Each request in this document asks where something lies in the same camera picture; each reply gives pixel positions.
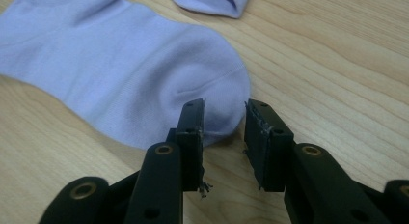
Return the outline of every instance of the light purple fabric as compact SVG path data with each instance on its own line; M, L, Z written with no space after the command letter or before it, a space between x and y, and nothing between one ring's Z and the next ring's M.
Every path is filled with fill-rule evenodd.
M219 34L126 0L14 0L0 16L0 73L142 149L164 141L196 98L204 144L219 141L250 96L245 66Z
M174 0L179 6L205 14L240 18L248 0Z

